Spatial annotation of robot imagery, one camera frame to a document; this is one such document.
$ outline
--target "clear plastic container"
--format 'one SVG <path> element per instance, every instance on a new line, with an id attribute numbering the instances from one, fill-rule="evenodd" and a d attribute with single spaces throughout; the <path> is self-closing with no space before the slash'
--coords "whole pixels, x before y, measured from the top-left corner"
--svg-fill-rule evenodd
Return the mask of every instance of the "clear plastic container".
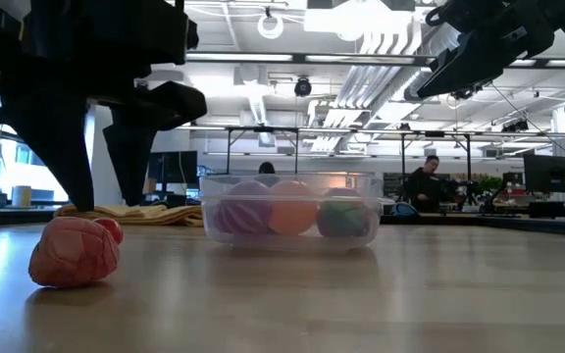
<path id="1" fill-rule="evenodd" d="M 377 235 L 383 181 L 351 175 L 205 176 L 206 234 L 237 247 L 345 251 Z"/>

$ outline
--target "person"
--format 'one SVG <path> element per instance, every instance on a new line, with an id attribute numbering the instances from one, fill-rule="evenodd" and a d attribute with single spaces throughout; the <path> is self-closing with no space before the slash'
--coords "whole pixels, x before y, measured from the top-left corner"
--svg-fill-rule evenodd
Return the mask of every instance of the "person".
<path id="1" fill-rule="evenodd" d="M 424 167 L 418 168 L 407 179 L 407 196 L 418 212 L 435 212 L 439 209 L 440 184 L 435 174 L 437 167 L 439 158 L 429 156 Z"/>
<path id="2" fill-rule="evenodd" d="M 259 174 L 263 176 L 257 176 L 255 180 L 260 181 L 268 186 L 273 186 L 279 179 L 277 176 L 270 176 L 275 174 L 276 170 L 274 169 L 274 165 L 270 162 L 263 162 L 259 167 Z"/>

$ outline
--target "wooden table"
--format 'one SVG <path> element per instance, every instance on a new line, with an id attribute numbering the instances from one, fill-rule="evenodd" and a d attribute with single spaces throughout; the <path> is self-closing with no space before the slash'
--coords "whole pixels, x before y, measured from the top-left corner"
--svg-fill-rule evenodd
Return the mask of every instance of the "wooden table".
<path id="1" fill-rule="evenodd" d="M 27 276 L 42 227 L 0 228 L 0 352 L 565 352 L 565 237 L 381 227 L 364 251 L 238 251 L 127 227 L 103 284 Z"/>

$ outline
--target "pink crumpled object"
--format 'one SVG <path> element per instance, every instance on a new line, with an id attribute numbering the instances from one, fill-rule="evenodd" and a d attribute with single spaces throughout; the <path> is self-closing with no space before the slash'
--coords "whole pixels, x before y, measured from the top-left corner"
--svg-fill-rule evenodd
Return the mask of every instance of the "pink crumpled object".
<path id="1" fill-rule="evenodd" d="M 83 219 L 57 218 L 43 230 L 29 260 L 29 276 L 45 286 L 91 284 L 112 273 L 119 246 L 103 226 Z"/>

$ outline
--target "towel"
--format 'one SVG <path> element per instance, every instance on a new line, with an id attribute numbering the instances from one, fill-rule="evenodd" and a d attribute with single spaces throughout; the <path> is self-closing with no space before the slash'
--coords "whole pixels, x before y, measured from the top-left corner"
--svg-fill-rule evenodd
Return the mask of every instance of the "towel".
<path id="1" fill-rule="evenodd" d="M 96 206 L 90 212 L 78 212 L 76 206 L 63 206 L 54 217 L 78 217 L 89 220 L 110 218 L 122 225 L 204 227 L 200 206 Z"/>

